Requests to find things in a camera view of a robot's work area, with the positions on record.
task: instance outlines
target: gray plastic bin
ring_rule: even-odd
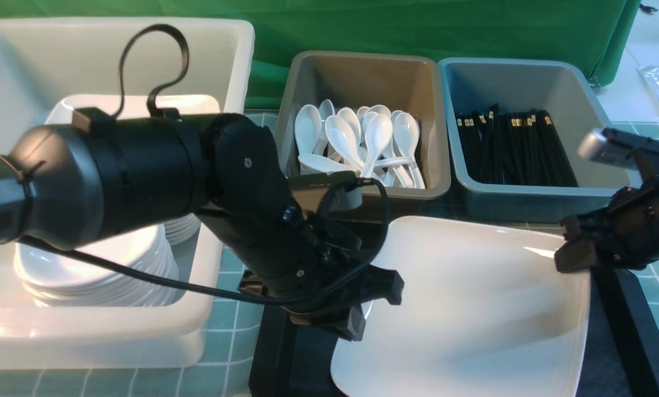
[[[577,68],[554,61],[492,58],[447,58],[439,65],[455,176],[465,188],[464,205],[472,218],[556,223],[570,214],[605,206],[618,189],[631,184],[626,170],[592,163],[576,154],[592,128],[609,125]],[[503,112],[548,111],[579,187],[483,184],[472,179],[455,113],[486,111],[493,103]]]
[[[450,148],[446,137],[445,105],[437,63],[418,56],[377,53],[300,53],[293,59],[276,126],[279,163],[287,176],[299,174],[294,121],[302,106],[318,106],[329,98],[339,110],[343,106],[382,104],[391,110],[407,111],[420,124],[418,163],[427,189],[387,188],[391,217],[416,214],[428,200],[450,188]],[[378,189],[362,190],[360,208],[335,213],[350,221],[380,221],[383,204]]]

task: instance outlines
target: beige plastic bin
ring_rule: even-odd
[[[299,174],[294,120],[304,105],[319,106],[329,98],[335,108],[386,105],[407,111],[420,124],[418,163],[427,189],[387,188],[391,216],[416,214],[420,206],[450,188],[450,148],[445,106],[437,63],[419,56],[353,52],[304,52],[290,69],[276,127],[279,162],[286,175]],[[360,208],[337,217],[352,221],[380,221],[383,206],[378,189],[363,188]]]

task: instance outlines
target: white basin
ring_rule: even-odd
[[[44,18],[0,20],[0,153],[58,101],[118,93],[116,66],[125,43],[153,23],[170,23],[189,42],[191,65],[163,95],[211,95],[242,112],[251,70],[250,23],[203,18]],[[139,40],[125,73],[127,95],[146,95],[180,67],[174,41]],[[222,244],[202,226],[174,247],[181,279],[215,286]],[[185,293],[166,307],[35,307],[12,270],[14,246],[0,246],[0,369],[184,367],[199,360],[213,299]]]

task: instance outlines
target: square white plate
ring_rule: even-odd
[[[126,95],[120,119],[148,117],[145,95]],[[45,124],[72,123],[72,111],[77,108],[100,108],[110,115],[118,109],[118,95],[71,95],[59,101],[50,112]],[[208,115],[219,113],[219,102],[209,95],[160,95],[156,98],[159,108],[177,108],[181,115]]]
[[[351,397],[574,397],[591,278],[560,274],[560,236],[446,219],[390,224],[373,261],[405,280],[374,301],[362,342],[337,342],[332,379]]]

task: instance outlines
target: porcelain spoon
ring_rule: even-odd
[[[391,136],[391,142],[386,146],[386,148],[384,148],[381,154],[386,160],[396,158],[395,151],[393,151],[393,136]],[[402,187],[408,189],[415,188],[415,183],[413,182],[413,178],[410,177],[410,174],[408,173],[408,171],[406,171],[406,169],[402,165],[399,165],[395,168],[390,168],[389,175],[392,175],[394,178],[398,178],[398,182],[401,184]]]
[[[342,120],[346,121],[347,124],[352,128],[352,131],[354,132],[354,136],[356,137],[356,142],[360,143],[361,142],[361,123],[359,122],[359,118],[357,117],[356,113],[354,113],[354,110],[350,108],[341,108],[337,112],[337,116],[342,118]]]
[[[356,116],[361,120],[363,117],[364,113],[366,113],[369,110],[369,106],[362,106],[361,108],[358,108],[356,110]]]
[[[316,155],[324,155],[328,142],[327,131],[325,131],[325,121],[329,116],[334,115],[334,105],[332,105],[331,100],[326,99],[320,103],[320,106],[317,108],[317,110],[320,113],[320,120],[322,120],[322,125],[320,126],[322,129],[320,129],[320,139],[317,141],[317,146],[315,146],[314,153]]]
[[[366,112],[368,113],[369,111],[375,111],[379,115],[385,115],[389,119],[391,118],[391,110],[389,108],[386,108],[384,105],[373,105]]]
[[[320,129],[322,121],[320,112],[313,105],[305,105],[298,111],[295,118],[295,143],[298,147],[298,154],[304,155],[312,153],[320,139]]]
[[[418,169],[418,163],[415,160],[415,149],[418,148],[420,139],[420,128],[417,121],[408,113],[402,113],[396,117],[395,131],[393,132],[393,141],[396,143],[398,152],[405,157],[410,157],[413,164],[408,166],[410,175],[413,176],[413,183],[416,189],[424,189],[425,181]]]
[[[339,171],[352,171],[348,166],[332,161],[329,158],[321,155],[305,154],[299,155],[298,161],[305,166],[305,168],[316,171],[317,173],[339,173]]]
[[[329,116],[325,121],[325,129],[327,139],[334,150],[344,158],[350,168],[361,171],[364,168],[364,161],[359,157],[356,136],[349,124],[339,116]]]
[[[361,118],[361,141],[360,143],[364,143],[366,141],[366,129],[369,126],[369,122],[375,118],[375,116],[378,116],[378,113],[375,111],[367,111],[367,113],[364,113],[364,116]]]
[[[362,178],[368,178],[373,172],[374,165],[378,160],[383,150],[391,143],[391,136],[393,134],[393,124],[391,118],[386,115],[378,115],[373,118],[368,124],[365,131],[366,135],[366,148],[368,149],[368,157],[361,172]]]

